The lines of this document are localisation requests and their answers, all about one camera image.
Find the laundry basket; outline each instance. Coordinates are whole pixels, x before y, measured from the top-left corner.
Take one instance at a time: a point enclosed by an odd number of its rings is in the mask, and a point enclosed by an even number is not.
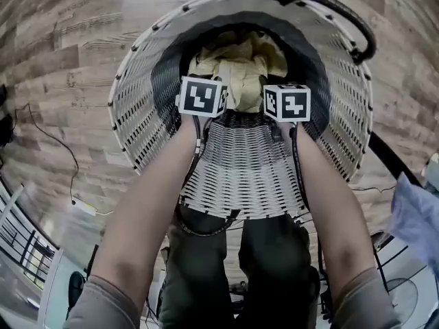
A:
[[[364,35],[364,51],[337,16]],[[209,38],[242,26],[266,32],[284,51],[286,84],[311,89],[311,120],[304,127],[349,181],[372,129],[364,60],[374,55],[376,42],[367,24],[337,0],[193,0],[153,24],[121,63],[108,102],[112,128],[134,170],[140,174],[176,133],[175,98],[191,57]],[[225,111],[212,123],[179,203],[224,219],[303,214],[300,176],[273,127],[262,113]]]

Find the person's left arm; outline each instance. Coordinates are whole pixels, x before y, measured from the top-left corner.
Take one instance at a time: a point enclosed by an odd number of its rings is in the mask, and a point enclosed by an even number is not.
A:
[[[97,276],[129,297],[142,311],[157,253],[171,223],[196,146],[192,118],[177,133],[119,201],[96,255]]]

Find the wooden floor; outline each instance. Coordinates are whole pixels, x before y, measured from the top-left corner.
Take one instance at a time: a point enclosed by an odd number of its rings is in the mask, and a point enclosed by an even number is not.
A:
[[[134,171],[110,128],[107,100],[117,67],[133,41],[158,17],[187,0],[0,0],[0,82],[8,108],[31,103],[39,126],[78,158],[73,194],[100,212],[115,207]],[[419,173],[439,141],[439,0],[340,0],[374,29],[379,50],[369,62],[374,130]],[[106,218],[70,205],[73,161],[18,111],[16,137],[1,150],[2,176],[20,202],[72,258],[85,265]],[[393,186],[385,167],[366,154],[353,187]],[[392,191],[358,192],[370,231],[385,229]],[[312,222],[311,251],[316,233]],[[226,269],[241,279],[240,231],[229,232]]]

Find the yellow garment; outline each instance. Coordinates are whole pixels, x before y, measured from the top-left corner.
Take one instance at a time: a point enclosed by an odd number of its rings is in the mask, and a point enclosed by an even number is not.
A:
[[[189,74],[218,75],[229,86],[227,108],[259,112],[261,75],[287,75],[287,60],[277,44],[262,32],[225,32],[203,47],[189,65]]]

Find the forearm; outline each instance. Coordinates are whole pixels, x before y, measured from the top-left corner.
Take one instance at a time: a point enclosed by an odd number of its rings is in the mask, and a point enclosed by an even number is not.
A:
[[[374,267],[370,235],[352,190],[301,125],[297,141],[309,209],[336,298],[355,276]]]
[[[185,123],[122,197],[97,253],[92,274],[121,289],[139,310],[195,144],[195,130]]]

